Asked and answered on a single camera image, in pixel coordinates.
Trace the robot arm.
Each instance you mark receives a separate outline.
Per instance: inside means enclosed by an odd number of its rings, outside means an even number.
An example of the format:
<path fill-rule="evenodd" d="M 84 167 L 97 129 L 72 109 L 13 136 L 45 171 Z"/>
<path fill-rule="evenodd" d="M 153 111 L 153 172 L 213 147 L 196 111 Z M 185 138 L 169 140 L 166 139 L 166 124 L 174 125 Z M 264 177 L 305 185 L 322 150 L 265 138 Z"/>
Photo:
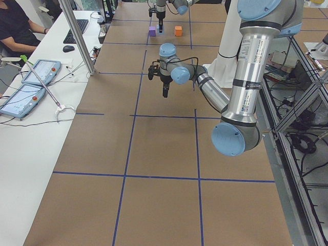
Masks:
<path fill-rule="evenodd" d="M 167 0 L 158 0 L 154 7 L 149 8 L 149 16 L 152 16 L 152 13 L 156 14 L 158 18 L 158 32 L 163 33 L 163 20 L 166 16 L 166 5 L 167 3 L 171 3 L 174 8 L 177 10 L 177 14 L 184 15 L 188 8 L 198 0 L 174 0 L 174 1 L 167 1 Z"/>
<path fill-rule="evenodd" d="M 212 132 L 212 143 L 223 155 L 238 156 L 255 148 L 261 133 L 254 116 L 271 41 L 297 34 L 302 26 L 303 1 L 238 1 L 242 35 L 232 92 L 227 95 L 208 75 L 205 67 L 184 63 L 176 47 L 164 43 L 159 49 L 159 65 L 149 78 L 159 76 L 163 95 L 170 82 L 195 81 L 208 102 L 220 113 L 221 121 Z"/>

